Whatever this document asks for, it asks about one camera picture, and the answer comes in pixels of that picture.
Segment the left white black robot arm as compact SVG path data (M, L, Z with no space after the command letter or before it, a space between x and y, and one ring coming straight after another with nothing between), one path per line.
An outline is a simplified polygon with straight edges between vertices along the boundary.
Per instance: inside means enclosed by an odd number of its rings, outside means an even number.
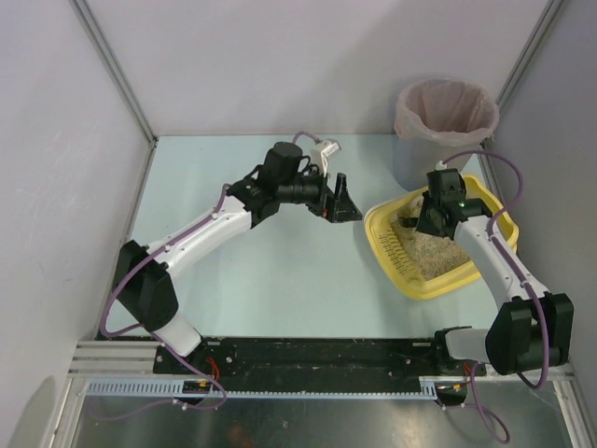
M148 245L134 240L118 253L110 300L118 301L138 328L177 355L197 349L200 333L183 316L175 278L230 238L252 230L281 205L304 205L330 223L359 221L345 174L328 185L329 162L340 152L333 139L316 139L310 154L295 142L277 142L248 175L223 186L217 203L182 229Z

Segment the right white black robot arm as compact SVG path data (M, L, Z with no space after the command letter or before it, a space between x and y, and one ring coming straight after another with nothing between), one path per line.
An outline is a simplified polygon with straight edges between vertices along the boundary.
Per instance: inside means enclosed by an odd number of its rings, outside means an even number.
M481 198L468 197L458 170L436 169L427 181L420 215L405 219L406 226L463 249L497 307L488 329L439 331L448 356L489 364L502 375L547 372L567 363L574 316L568 296L551 293L523 265L495 213Z

